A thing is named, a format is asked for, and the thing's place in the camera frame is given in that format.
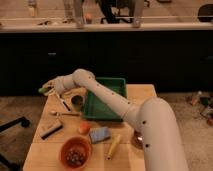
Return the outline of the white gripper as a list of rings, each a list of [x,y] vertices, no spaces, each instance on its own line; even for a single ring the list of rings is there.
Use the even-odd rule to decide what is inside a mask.
[[[49,89],[48,92],[43,94],[44,96],[54,95],[56,93],[53,80],[49,80],[48,82],[43,84],[42,87]]]

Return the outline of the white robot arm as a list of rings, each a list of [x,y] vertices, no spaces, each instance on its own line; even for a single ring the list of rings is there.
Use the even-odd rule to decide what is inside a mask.
[[[136,104],[102,85],[85,69],[57,76],[42,85],[57,95],[86,88],[135,131],[142,134],[146,171],[189,171],[178,123],[173,109],[162,98],[151,97]]]

